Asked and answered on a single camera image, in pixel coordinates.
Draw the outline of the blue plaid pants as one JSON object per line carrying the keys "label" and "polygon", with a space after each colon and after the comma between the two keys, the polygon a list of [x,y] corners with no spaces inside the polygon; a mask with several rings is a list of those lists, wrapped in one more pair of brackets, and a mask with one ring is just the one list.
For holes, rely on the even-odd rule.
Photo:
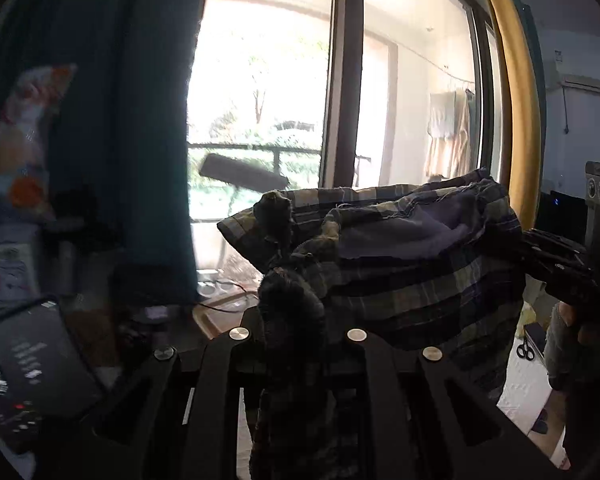
{"label": "blue plaid pants", "polygon": [[365,477],[358,389],[326,382],[326,352],[352,327],[406,352],[437,348],[500,398],[522,307],[522,229],[487,172],[272,191],[218,228],[262,276],[275,376],[257,407],[253,478]]}

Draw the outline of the black scissors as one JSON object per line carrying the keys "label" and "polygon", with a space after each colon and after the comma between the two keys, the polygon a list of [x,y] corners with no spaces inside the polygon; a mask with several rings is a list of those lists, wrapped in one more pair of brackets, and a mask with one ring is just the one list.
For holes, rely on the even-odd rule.
{"label": "black scissors", "polygon": [[518,346],[516,347],[516,355],[519,359],[526,360],[529,362],[532,362],[534,360],[535,353],[527,335],[524,335],[521,338],[520,344],[518,344]]}

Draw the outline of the brown food container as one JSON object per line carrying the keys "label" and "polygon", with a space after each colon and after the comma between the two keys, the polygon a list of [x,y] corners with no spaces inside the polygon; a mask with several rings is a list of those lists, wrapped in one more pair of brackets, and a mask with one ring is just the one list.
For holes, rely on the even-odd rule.
{"label": "brown food container", "polygon": [[192,317],[201,333],[214,339],[242,324],[244,313],[257,304],[255,290],[238,290],[214,298],[210,304],[197,304],[193,307]]}

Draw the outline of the white power strip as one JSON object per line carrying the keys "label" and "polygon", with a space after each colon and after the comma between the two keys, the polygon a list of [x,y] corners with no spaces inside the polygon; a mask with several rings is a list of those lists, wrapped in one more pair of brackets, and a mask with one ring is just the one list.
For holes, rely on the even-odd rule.
{"label": "white power strip", "polygon": [[229,280],[216,269],[197,271],[198,292],[204,299],[213,299],[219,296],[234,294],[242,289],[233,281]]}

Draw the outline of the hanging beige clothes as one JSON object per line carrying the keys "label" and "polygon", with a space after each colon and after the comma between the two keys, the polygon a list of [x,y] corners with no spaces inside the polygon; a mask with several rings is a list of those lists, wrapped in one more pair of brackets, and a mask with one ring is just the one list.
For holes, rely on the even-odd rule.
{"label": "hanging beige clothes", "polygon": [[456,178],[471,170],[471,104],[474,101],[474,94],[467,89],[430,94],[424,166],[428,181]]}

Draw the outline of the tablet with dark screen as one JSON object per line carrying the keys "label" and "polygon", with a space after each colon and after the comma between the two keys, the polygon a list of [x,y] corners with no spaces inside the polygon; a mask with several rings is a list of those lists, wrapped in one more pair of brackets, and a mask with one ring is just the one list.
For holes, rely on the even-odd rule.
{"label": "tablet with dark screen", "polygon": [[53,296],[0,313],[0,439],[21,455],[82,422],[102,386]]}

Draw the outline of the teal curtain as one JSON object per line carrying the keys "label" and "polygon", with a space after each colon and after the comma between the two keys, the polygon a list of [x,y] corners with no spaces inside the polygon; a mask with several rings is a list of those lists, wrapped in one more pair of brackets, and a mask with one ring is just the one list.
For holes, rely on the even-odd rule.
{"label": "teal curtain", "polygon": [[190,304],[187,92],[204,0],[0,0],[0,116],[30,68],[78,66],[50,123],[43,292],[99,272],[114,299]]}

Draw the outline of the desk lamp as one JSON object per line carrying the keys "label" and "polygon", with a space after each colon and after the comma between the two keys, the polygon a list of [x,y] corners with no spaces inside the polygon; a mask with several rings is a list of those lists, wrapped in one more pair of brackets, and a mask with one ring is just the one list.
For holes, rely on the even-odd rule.
{"label": "desk lamp", "polygon": [[216,153],[209,153],[204,158],[198,172],[201,177],[259,193],[283,190],[289,184],[289,180],[280,174]]}

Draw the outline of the balcony railing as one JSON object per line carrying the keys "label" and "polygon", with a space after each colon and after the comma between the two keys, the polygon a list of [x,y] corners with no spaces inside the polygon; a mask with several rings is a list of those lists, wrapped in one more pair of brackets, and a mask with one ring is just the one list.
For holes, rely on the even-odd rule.
{"label": "balcony railing", "polygon": [[250,207],[263,191],[203,176],[199,169],[209,154],[245,162],[288,180],[288,190],[315,188],[320,180],[321,154],[309,148],[274,144],[192,143],[188,147],[189,217],[193,222],[215,222]]}

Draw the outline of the colourful snack bag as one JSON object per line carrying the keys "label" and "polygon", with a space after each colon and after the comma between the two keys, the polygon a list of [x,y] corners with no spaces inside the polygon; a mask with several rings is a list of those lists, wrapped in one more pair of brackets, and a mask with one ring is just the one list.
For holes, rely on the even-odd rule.
{"label": "colourful snack bag", "polygon": [[53,217],[46,169],[50,123],[59,113],[78,66],[41,66],[23,72],[0,116],[0,222]]}

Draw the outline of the yellow window frame trim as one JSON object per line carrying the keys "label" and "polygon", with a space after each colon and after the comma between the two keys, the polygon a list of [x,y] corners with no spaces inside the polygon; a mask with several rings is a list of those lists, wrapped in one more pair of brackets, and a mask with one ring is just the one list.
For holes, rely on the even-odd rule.
{"label": "yellow window frame trim", "polygon": [[534,227],[542,169],[542,114],[524,22],[515,0],[488,0],[503,98],[501,178],[522,228]]}

